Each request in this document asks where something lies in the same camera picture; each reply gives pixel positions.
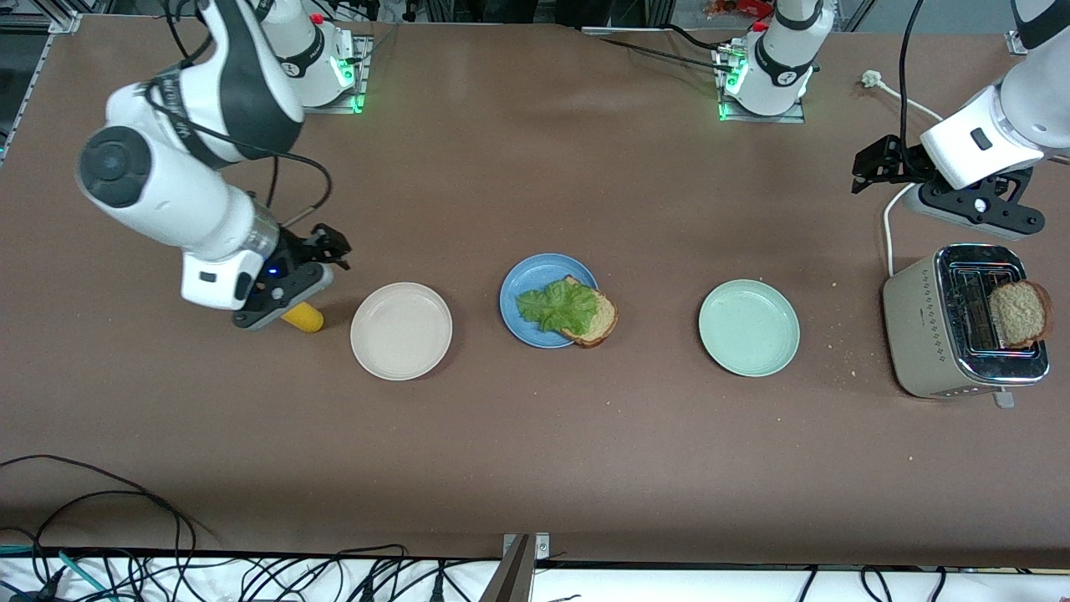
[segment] white cable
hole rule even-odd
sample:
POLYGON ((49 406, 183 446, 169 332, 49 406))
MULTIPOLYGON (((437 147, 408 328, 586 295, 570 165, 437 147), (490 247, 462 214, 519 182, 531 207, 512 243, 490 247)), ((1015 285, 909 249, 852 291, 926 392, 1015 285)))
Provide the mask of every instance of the white cable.
MULTIPOLYGON (((892 90, 891 88, 889 88, 888 84, 885 83, 883 79, 881 79, 881 72, 880 71, 873 71, 873 70, 867 71, 866 73, 862 74, 861 82, 862 82, 862 86, 865 88, 880 88, 880 89, 884 90, 885 92, 888 92, 892 96, 896 96, 897 98, 901 97, 899 95, 899 92, 897 92, 897 91, 892 90)), ((926 114, 928 114, 929 117, 932 117, 936 121, 944 121, 944 118, 941 117, 941 115, 938 115, 938 114, 936 114, 936 111, 930 110, 928 107, 923 106, 921 103, 916 103, 916 102, 912 101, 911 98, 906 98, 906 102, 912 107, 920 110, 921 112, 924 112, 926 114)))
POLYGON ((891 250, 891 223, 888 221, 888 214, 891 213, 891 207, 899 202, 899 199, 903 198, 903 195, 908 192, 917 184, 906 184, 903 186, 896 196, 891 197, 888 205, 884 207, 884 245, 885 250, 888 253, 888 277, 896 275, 896 256, 891 250))

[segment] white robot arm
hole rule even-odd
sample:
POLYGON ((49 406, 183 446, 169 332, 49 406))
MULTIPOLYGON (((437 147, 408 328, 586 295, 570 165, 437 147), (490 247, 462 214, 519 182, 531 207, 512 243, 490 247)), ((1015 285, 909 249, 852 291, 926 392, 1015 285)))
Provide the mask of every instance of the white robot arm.
POLYGON ((813 59, 832 30, 836 0, 779 0, 775 18, 745 37, 746 62, 725 93, 762 115, 792 108, 813 74, 813 59))
POLYGON ((921 135, 930 158, 954 188, 1021 169, 1070 148, 1070 2, 1012 2, 1029 50, 1002 80, 921 135))
POLYGON ((256 329, 330 283, 325 263, 346 266, 349 245, 322 223, 299 238, 224 181, 227 165, 286 153, 304 112, 243 0, 198 7, 215 53, 117 90, 107 125, 82 149, 78 182, 120 222, 182 248, 184 298, 233 310, 238 326, 256 329))
POLYGON ((301 0, 261 0, 259 14, 264 14, 260 25, 305 108, 322 107, 354 89, 352 32, 325 22, 322 15, 309 15, 301 0))
POLYGON ((916 211, 1008 238, 1036 233, 1044 216, 1019 201, 1033 165, 1070 148, 1070 0, 1012 0, 1029 50, 954 114, 907 148, 885 136, 855 156, 852 191, 917 182, 916 211))

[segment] green led light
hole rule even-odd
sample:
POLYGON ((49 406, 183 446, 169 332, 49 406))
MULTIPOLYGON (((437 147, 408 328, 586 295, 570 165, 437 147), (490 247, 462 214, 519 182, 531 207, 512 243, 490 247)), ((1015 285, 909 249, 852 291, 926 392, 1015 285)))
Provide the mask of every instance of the green led light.
POLYGON ((331 61, 331 68, 335 71, 335 76, 338 78, 339 83, 349 86, 350 80, 353 79, 353 72, 345 61, 338 59, 331 61))

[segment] plate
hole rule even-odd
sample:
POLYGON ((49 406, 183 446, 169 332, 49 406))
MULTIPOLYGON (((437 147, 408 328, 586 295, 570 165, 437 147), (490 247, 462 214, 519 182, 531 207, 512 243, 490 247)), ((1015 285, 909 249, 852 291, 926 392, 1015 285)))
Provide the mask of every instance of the plate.
POLYGON ((799 321, 771 285, 736 279, 715 288, 699 312, 699 336, 717 364, 743 376, 768 376, 799 348, 799 321))
POLYGON ((454 337, 439 293, 412 281, 372 292, 353 317, 349 341, 364 370, 385 381, 410 381, 438 366, 454 337))
POLYGON ((571 274, 572 277, 591 288, 598 288, 595 276, 583 263, 568 254, 560 252, 542 252, 532 254, 509 269, 502 282, 502 291, 498 295, 498 306, 502 311, 502 320, 517 339, 541 350, 557 350, 572 344, 556 331, 542 333, 538 323, 530 323, 517 310, 517 296, 532 289, 544 289, 551 281, 559 280, 571 274))

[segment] table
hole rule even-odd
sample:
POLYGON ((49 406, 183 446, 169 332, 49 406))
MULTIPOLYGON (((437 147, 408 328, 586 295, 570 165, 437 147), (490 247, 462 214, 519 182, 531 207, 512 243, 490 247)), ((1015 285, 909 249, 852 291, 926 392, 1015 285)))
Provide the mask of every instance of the table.
MULTIPOLYGON (((663 33, 623 38, 701 58, 663 33)), ((697 67, 576 31, 402 26, 377 51, 365 112, 309 117, 295 146, 334 173, 317 219, 353 243, 353 269, 315 297, 327 327, 306 336, 242 333, 184 303, 179 252, 78 191, 107 94, 175 60, 160 20, 86 17, 54 45, 0 170, 0 456, 132 478, 216 549, 483 556, 529 530, 580 559, 1068 566, 1070 339, 1050 341, 1052 374, 1011 412, 911 399, 893 380, 878 223, 895 188, 849 189, 854 153, 898 123, 892 98, 855 82, 867 68, 893 81, 898 47, 831 35, 807 123, 768 125, 719 122, 697 67), (586 262, 621 309, 597 350, 531 349, 501 323, 505 273, 551 250, 586 262), (795 306, 801 346, 780 374, 733 376, 699 342, 702 298, 737 277, 795 306), (348 324, 399 280, 438 290, 455 320, 442 365, 400 384, 357 366, 348 324)), ((996 36, 917 36, 910 91, 948 114, 1013 60, 996 36)), ((912 113, 914 135, 928 124, 912 113)), ((227 170, 261 194, 269 174, 227 170)), ((1067 177, 1037 168, 1028 199, 1049 225, 1012 245, 1059 307, 1067 177)), ((285 164, 278 215, 320 186, 285 164)), ((900 268, 992 241, 892 220, 900 268)), ((0 514, 31 523, 102 483, 13 468, 0 514)), ((171 528, 112 500, 45 543, 167 547, 171 528)))

